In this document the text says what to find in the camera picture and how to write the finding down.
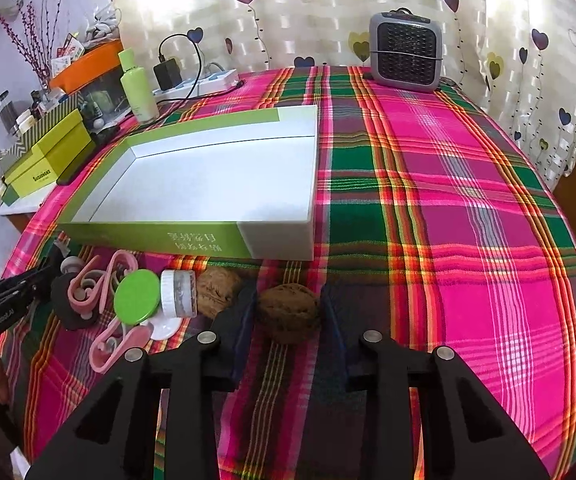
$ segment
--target black cable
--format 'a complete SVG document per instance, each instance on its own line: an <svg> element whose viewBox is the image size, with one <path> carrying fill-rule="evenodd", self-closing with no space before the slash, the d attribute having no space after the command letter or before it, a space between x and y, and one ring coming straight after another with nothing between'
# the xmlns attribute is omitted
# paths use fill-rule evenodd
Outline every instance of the black cable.
<svg viewBox="0 0 576 480"><path fill-rule="evenodd" d="M181 104L179 105L179 106L183 106L183 103L186 102L190 98L190 96L194 92L194 89L196 88L197 84L199 83L199 79L201 78L201 69L203 67L201 66L201 54L199 53L199 47L197 46L197 44L194 42L194 40L192 38L190 38L187 34L182 34L181 32L178 32L177 34L170 34L170 36L167 36L166 38L161 40L161 43L159 43L159 61L161 63L165 61L164 55L161 54L161 47L164 45L165 41L169 40L170 38L176 38L178 36L183 36L184 38L186 38L188 41L190 41L193 44L194 50L197 53L197 57L199 58L199 70L197 72L197 76L194 78L193 87L190 88L190 91L186 95L185 99L183 101L181 101Z"/></svg>
<svg viewBox="0 0 576 480"><path fill-rule="evenodd" d="M161 121L165 121L168 117L170 117L170 115L172 115L173 112L177 111L179 108L181 108L186 102L188 101L196 101L199 99L208 99L210 97L221 97L224 95L229 94L230 92L234 92L235 90L241 88L244 84L245 84L245 80L241 80L239 81L236 85L234 85L232 88L229 88L226 91L223 92L217 92L217 93L213 93L213 94L206 94L206 95L200 95L200 96L196 96L196 97L190 97L193 92L194 89L196 88L199 79L201 78L201 69L202 69L202 65L201 65L201 56L199 55L199 47L197 47L197 44L188 37L187 34L171 34L170 36L168 36L167 38L164 38L161 43L159 44L159 61L160 62L164 62L165 61L165 57L164 55L161 53L161 47L163 46L163 44L165 43L165 41L169 40L170 38L175 38L177 36L183 36L184 38L187 38L187 40L189 40L193 46L194 46L194 50L197 53L197 57L199 58L199 70L197 72L197 76L196 78L194 78L194 83L193 83L193 87L190 89L190 91L188 92L188 94L186 95L186 97L184 98L177 98L177 99L161 99L161 101L157 102L157 105L160 105L161 103L167 103L167 102L178 102L180 101L180 103L177 106L172 106L164 115L157 117L154 121L151 121L149 123L146 124L142 124L141 126L139 126L138 128L136 128L135 130L133 130L132 132L130 132L128 134L128 136L133 136L135 134L139 134L145 130L147 130L148 128L151 128L152 126L156 126L157 123L160 123Z"/></svg>

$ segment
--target green bottle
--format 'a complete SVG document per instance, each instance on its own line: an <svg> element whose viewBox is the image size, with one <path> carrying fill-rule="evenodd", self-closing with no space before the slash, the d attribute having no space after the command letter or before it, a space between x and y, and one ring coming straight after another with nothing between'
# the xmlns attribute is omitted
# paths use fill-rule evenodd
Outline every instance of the green bottle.
<svg viewBox="0 0 576 480"><path fill-rule="evenodd" d="M144 124L157 119L159 107L152 95L146 70L142 66L136 66L133 50L127 48L120 52L119 61L124 72L121 76L121 84L136 120Z"/></svg>

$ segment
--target green jar lid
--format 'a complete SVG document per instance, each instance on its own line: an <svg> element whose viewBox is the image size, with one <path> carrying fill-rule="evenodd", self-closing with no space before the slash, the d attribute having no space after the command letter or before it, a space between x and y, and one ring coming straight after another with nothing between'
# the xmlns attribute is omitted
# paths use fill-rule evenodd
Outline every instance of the green jar lid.
<svg viewBox="0 0 576 480"><path fill-rule="evenodd" d="M114 294L114 313L120 322L138 325L151 317L161 302L159 277L148 269L130 272Z"/></svg>

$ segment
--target green and white box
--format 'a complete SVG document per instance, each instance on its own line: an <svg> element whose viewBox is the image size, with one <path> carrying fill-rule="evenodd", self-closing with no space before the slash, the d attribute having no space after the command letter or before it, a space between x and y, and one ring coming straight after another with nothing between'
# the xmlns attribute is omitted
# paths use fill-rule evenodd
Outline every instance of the green and white box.
<svg viewBox="0 0 576 480"><path fill-rule="evenodd" d="M127 137L69 200L72 239L134 251L312 260L317 107L216 115Z"/></svg>

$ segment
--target heater grille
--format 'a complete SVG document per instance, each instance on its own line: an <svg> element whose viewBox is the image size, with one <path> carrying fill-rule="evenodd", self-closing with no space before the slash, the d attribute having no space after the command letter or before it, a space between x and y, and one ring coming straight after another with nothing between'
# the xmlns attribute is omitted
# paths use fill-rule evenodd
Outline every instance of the heater grille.
<svg viewBox="0 0 576 480"><path fill-rule="evenodd" d="M430 85L434 81L437 38L425 27L405 23L381 23L377 28L377 63L379 74L395 81ZM383 51L405 54L384 54Z"/></svg>

